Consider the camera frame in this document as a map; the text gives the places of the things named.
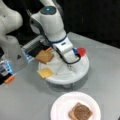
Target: yellow object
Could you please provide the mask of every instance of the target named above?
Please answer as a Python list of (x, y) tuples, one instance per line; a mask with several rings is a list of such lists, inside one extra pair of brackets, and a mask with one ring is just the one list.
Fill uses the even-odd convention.
[(38, 70), (37, 72), (40, 74), (42, 78), (50, 77), (54, 74), (50, 68), (44, 68), (44, 69)]

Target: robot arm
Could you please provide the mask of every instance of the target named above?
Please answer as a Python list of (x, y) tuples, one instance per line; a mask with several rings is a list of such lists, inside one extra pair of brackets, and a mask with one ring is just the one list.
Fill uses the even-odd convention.
[(27, 60), (21, 51), (18, 40), (13, 36), (6, 34), (17, 30), (23, 24), (21, 15), (8, 8), (3, 0), (0, 0), (0, 47), (5, 54), (5, 60), (8, 60), (15, 72), (19, 71)]
[(36, 28), (39, 26), (38, 31), (40, 32), (42, 28), (44, 35), (64, 62), (67, 64), (76, 63), (80, 60), (80, 56), (76, 56), (73, 51), (73, 45), (64, 30), (64, 24), (58, 9), (54, 7), (54, 3), (51, 0), (40, 1), (45, 7), (37, 14), (31, 16), (31, 26), (35, 26)]
[(55, 4), (53, 3), (52, 0), (39, 0), (44, 6), (54, 6)]

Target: bread slice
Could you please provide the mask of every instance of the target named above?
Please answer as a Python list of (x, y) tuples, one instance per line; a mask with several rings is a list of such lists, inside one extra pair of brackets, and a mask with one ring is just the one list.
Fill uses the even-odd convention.
[(72, 120), (88, 120), (92, 111), (87, 106), (77, 103), (68, 115)]
[(39, 62), (46, 64), (47, 62), (50, 62), (53, 57), (54, 54), (41, 50), (39, 54), (35, 57), (35, 59)]

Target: food on plate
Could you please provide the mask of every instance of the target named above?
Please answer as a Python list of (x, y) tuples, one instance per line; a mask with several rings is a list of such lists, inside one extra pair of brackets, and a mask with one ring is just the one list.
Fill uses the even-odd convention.
[(71, 120), (89, 120), (92, 111), (85, 105), (77, 103), (75, 107), (69, 112)]
[(41, 50), (35, 58), (37, 61), (46, 64), (47, 62), (50, 62), (53, 57), (54, 57), (54, 54), (52, 54), (51, 52), (46, 52), (44, 50)]

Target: white plate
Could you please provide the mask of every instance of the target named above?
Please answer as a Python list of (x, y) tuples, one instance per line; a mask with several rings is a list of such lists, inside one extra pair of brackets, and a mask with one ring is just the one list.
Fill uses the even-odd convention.
[(96, 101), (81, 92), (70, 92), (59, 97), (52, 106), (51, 120), (71, 120), (68, 113), (78, 102), (93, 112), (89, 120), (101, 120), (100, 108)]

